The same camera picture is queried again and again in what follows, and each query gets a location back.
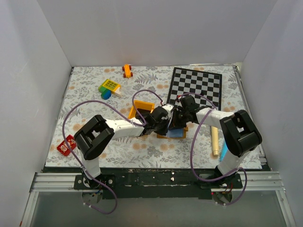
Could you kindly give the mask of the tan leather card holder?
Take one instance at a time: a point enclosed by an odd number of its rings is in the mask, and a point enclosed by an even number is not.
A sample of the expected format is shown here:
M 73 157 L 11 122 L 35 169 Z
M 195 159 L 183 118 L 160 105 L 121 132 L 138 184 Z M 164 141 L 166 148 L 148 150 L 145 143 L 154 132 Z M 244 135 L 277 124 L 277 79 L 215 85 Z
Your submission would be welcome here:
M 186 138 L 186 133 L 188 132 L 188 127 L 185 127 L 183 129 L 173 129 L 168 130 L 167 134 L 165 136 L 161 136 L 157 134 L 158 139 L 184 139 Z

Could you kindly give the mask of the dark credit card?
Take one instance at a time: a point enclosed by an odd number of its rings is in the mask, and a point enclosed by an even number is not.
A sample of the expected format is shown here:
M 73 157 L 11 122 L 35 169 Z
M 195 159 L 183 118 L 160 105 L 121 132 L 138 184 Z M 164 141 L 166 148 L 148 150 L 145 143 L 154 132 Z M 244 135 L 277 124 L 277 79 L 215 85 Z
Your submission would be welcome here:
M 184 135 L 184 129 L 168 130 L 166 137 L 168 138 L 182 138 Z

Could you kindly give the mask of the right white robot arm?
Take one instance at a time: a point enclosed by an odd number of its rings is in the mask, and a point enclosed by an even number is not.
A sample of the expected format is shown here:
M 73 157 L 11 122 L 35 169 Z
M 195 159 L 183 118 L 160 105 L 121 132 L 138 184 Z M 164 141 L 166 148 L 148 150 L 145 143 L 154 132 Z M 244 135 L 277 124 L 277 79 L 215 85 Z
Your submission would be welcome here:
M 177 97 L 181 103 L 181 110 L 173 112 L 171 125 L 187 122 L 198 125 L 190 149 L 190 167 L 194 176 L 203 182 L 215 182 L 220 188 L 227 187 L 232 178 L 230 175 L 240 169 L 240 165 L 249 152 L 262 143 L 262 137 L 250 115 L 245 110 L 237 112 L 224 112 L 216 110 L 215 106 L 201 107 L 195 102 L 192 93 L 185 93 Z M 199 177 L 193 165 L 193 150 L 196 137 L 202 125 L 222 130 L 227 153 L 223 160 L 216 166 L 211 179 Z

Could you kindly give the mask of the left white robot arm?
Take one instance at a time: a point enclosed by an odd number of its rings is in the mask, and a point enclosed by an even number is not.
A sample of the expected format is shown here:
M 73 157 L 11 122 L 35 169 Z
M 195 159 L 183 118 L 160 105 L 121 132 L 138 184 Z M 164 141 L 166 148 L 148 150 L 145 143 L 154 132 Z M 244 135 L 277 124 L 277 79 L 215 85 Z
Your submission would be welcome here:
M 151 113 L 144 115 L 146 125 L 137 117 L 128 120 L 109 120 L 101 115 L 91 118 L 78 132 L 74 139 L 81 151 L 84 183 L 90 189 L 100 186 L 101 171 L 98 157 L 112 139 L 123 137 L 140 137 L 152 132 L 165 135 L 173 112 L 173 105 L 156 107 Z

